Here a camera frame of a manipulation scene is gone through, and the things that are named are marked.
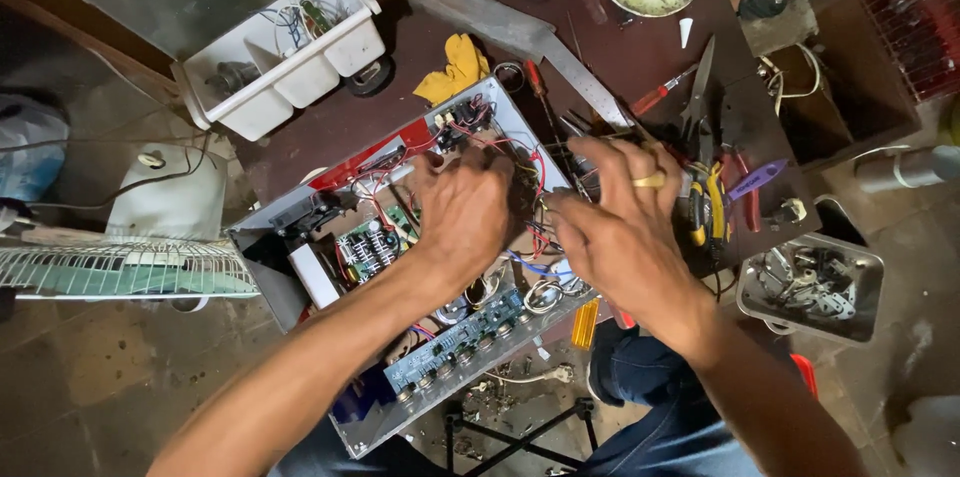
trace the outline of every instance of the purple tool handle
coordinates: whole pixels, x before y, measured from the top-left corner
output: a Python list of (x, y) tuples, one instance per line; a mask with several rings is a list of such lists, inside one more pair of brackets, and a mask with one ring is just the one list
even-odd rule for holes
[(761, 165), (757, 169), (754, 169), (726, 194), (727, 199), (731, 202), (736, 201), (738, 198), (769, 183), (784, 170), (787, 163), (788, 161), (786, 159), (777, 160), (776, 162)]

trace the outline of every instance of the hand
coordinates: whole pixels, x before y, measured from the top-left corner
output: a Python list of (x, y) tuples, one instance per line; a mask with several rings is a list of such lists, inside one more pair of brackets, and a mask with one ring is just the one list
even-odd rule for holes
[(432, 152), (414, 159), (416, 196), (422, 207), (420, 242), (413, 249), (453, 275), (463, 290), (503, 251), (514, 166), (504, 156), (489, 160), (475, 146), (438, 173), (443, 162)]
[[(570, 139), (600, 176), (599, 205), (550, 194), (554, 230), (573, 271), (606, 299), (684, 355), (714, 299), (696, 280), (674, 239), (670, 213), (683, 184), (680, 167), (661, 144), (650, 152), (627, 141)], [(634, 179), (666, 174), (662, 188), (635, 188)]]

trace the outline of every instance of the yellow cloth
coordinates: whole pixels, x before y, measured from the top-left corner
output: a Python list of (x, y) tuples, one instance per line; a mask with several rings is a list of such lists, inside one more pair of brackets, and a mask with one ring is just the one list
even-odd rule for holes
[(451, 36), (443, 50), (449, 62), (446, 70), (428, 73), (414, 89), (415, 95), (426, 98), (432, 106), (450, 99), (450, 96), (490, 75), (487, 58), (474, 46), (470, 36)]

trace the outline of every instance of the gold ring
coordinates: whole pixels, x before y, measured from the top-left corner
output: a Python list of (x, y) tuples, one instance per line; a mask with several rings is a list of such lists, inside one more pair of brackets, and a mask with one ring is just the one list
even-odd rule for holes
[(634, 188), (663, 188), (666, 184), (666, 174), (663, 171), (657, 171), (649, 177), (642, 179), (633, 179)]

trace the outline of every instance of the workbench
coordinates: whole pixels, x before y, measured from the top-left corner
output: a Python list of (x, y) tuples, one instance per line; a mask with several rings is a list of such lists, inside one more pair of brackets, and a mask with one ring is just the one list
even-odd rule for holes
[[(740, 208), (735, 208), (733, 242), (724, 251), (720, 267), (733, 266), (820, 227), (810, 192), (774, 113), (773, 102), (757, 76), (755, 59), (730, 0), (694, 0), (674, 16), (637, 17), (622, 28), (619, 22), (624, 13), (610, 0), (599, 0), (606, 14), (602, 24), (594, 20), (596, 14), (589, 13), (586, 0), (498, 1), (551, 23), (560, 39), (575, 51), (569, 12), (584, 63), (628, 106), (699, 62), (709, 37), (716, 35), (708, 98), (713, 111), (721, 111), (721, 103), (729, 106), (722, 122), (724, 142), (740, 148), (750, 168), (782, 158), (791, 160), (780, 176), (760, 189), (760, 212), (768, 213), (790, 197), (799, 198), (808, 209), (806, 219), (799, 224), (780, 226), (778, 231), (764, 228), (750, 233)], [(447, 64), (444, 41), (457, 31), (424, 12), (412, 11), (405, 1), (386, 2), (382, 6), (383, 13), (376, 18), (376, 24), (396, 64), (394, 78), (386, 90), (367, 99), (354, 97), (346, 89), (335, 90), (291, 117), (270, 136), (258, 142), (236, 140), (237, 157), (261, 203), (293, 188), (314, 169), (342, 162), (428, 110), (426, 101), (412, 92), (427, 73)], [(686, 49), (679, 46), (678, 20), (682, 17), (693, 19)], [(479, 42), (478, 46), (488, 56), (491, 67), (518, 60), (490, 44)], [(567, 109), (578, 115), (590, 114), (587, 103), (548, 62), (540, 67), (549, 103), (557, 115)], [(680, 112), (690, 100), (692, 84), (691, 75), (643, 115), (644, 124), (654, 128), (665, 124), (679, 126)], [(544, 110), (533, 94), (522, 90), (514, 101), (541, 140), (552, 142)], [(684, 253), (694, 274), (709, 274), (711, 267), (703, 253)]]

